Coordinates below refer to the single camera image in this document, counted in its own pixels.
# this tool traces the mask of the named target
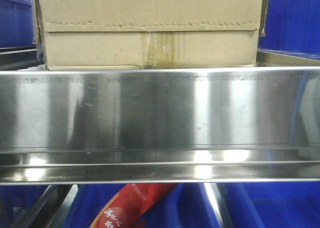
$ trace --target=red package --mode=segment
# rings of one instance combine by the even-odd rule
[[[130,228],[177,184],[133,183],[122,188],[92,222],[90,228]]]

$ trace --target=shelf surface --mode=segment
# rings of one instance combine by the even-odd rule
[[[319,180],[320,62],[258,60],[2,71],[0,184]]]

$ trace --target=box flap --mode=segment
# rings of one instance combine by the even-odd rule
[[[262,0],[39,0],[39,4],[45,32],[175,32],[256,30]]]

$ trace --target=cardboard box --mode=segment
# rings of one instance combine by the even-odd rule
[[[33,3],[52,70],[253,66],[264,13],[263,0]]]

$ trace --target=metal rail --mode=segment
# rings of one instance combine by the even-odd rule
[[[0,183],[319,180],[320,62],[258,58],[305,66],[0,72]]]

